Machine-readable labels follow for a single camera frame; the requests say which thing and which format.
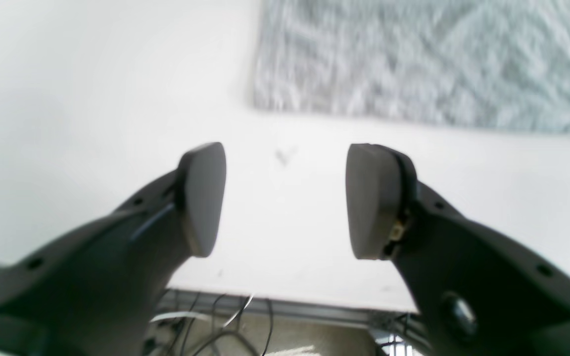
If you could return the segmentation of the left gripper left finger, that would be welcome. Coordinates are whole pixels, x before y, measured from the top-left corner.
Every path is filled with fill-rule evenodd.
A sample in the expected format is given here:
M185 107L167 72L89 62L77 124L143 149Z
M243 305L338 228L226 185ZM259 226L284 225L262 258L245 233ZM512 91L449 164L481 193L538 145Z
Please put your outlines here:
M0 352L136 356L172 275L212 253L226 184L213 142L107 216L0 269Z

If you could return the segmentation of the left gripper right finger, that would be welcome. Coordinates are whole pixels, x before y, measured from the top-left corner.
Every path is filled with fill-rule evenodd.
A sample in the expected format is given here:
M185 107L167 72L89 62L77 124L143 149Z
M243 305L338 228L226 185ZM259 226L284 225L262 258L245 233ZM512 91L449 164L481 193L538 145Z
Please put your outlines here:
M390 261L436 356L570 356L570 277L471 221L418 180L409 156L351 144L345 187L351 250Z

